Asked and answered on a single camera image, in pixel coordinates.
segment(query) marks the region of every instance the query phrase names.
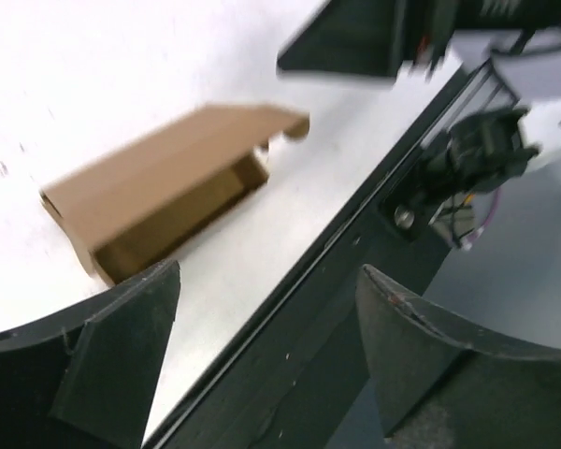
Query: robotic arm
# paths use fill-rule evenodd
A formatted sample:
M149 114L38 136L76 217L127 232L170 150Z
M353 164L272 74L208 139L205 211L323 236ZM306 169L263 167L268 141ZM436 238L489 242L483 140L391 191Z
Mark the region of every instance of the robotic arm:
M448 48L472 71L489 65L514 92L517 81L536 79L537 69L512 74L508 62L547 61L542 69L551 80L561 75L549 67L550 57L561 59L561 0L331 0L281 52L278 67L301 75L394 79L409 64L431 77ZM535 84L530 95L527 89L518 95L521 101L561 95L561 80ZM424 149L401 202L391 206L397 225L415 237L417 226L404 211L428 225L455 195L495 191L561 158L561 123L545 126L545 108L552 109L480 112L440 132ZM532 125L538 119L541 126Z

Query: open cardboard box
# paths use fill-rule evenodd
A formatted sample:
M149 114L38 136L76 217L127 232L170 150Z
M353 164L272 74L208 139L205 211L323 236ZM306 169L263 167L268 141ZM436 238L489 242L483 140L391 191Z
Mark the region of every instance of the open cardboard box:
M256 157L307 114L271 105L206 105L43 189L43 204L80 263L109 285L169 256L268 172Z

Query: black plastic part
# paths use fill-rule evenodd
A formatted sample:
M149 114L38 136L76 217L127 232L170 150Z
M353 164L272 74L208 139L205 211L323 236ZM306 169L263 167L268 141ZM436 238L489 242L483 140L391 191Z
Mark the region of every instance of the black plastic part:
M561 448L561 350L477 326L373 267L357 307L396 449Z
M439 146L446 147L420 166L426 201L436 205L459 193L489 193L522 176L539 153L524 146L519 121L526 114L509 107L479 112L440 136Z
M418 57L416 62L428 65L429 75L431 75L447 53L449 42L455 30L459 6L458 2L453 0L432 0L422 3L427 4L426 14L429 17L429 23L424 28L424 36L427 42L425 51L428 52L428 61L420 61Z
M396 77L407 58L404 26L409 2L330 0L281 52L279 69Z
M138 449L180 293L164 262L0 333L0 449Z
M458 0L457 4L458 30L561 28L561 0Z

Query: black cable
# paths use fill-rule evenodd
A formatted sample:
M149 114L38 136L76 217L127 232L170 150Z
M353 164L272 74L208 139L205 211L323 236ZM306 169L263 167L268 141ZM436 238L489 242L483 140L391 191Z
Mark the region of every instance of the black cable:
M525 31L520 34L520 37L515 41L511 48L507 50L502 50L499 47L490 48L490 57L498 56L501 58L536 58L540 56L547 56L550 54L559 53L561 51L561 43L545 46L532 50L525 50L525 46L528 44L530 39L534 36L534 31Z
M522 101L522 97L515 91L515 89L513 89L513 87L511 87L511 85L507 82L507 80L505 80L505 77L503 77L500 72L498 71L498 69L495 67L494 61L491 57L489 57L486 62L484 63L484 65L486 67L486 71L495 78L496 81L498 81L498 83L501 85L501 89L505 89L507 91L507 93L509 94L509 96L511 97L511 99L513 100L514 104L519 103L520 101Z
M461 249L461 240L458 238L457 230L455 229L455 225L457 224L457 220L455 217L457 213L457 208L455 207L455 195L451 197L451 207L451 225L449 226L449 230L451 231L451 239L453 240L453 243L455 244L457 249Z
M451 215L453 211L459 212L460 210L469 210L473 209L471 206L463 205L456 208L442 208L442 211L439 214L439 217L446 217L447 215Z

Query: box flap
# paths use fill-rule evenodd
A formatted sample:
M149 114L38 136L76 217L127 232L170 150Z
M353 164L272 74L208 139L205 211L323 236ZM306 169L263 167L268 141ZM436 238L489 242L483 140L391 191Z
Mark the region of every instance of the box flap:
M96 250L278 133L302 138L307 114L206 105L46 188L67 227Z

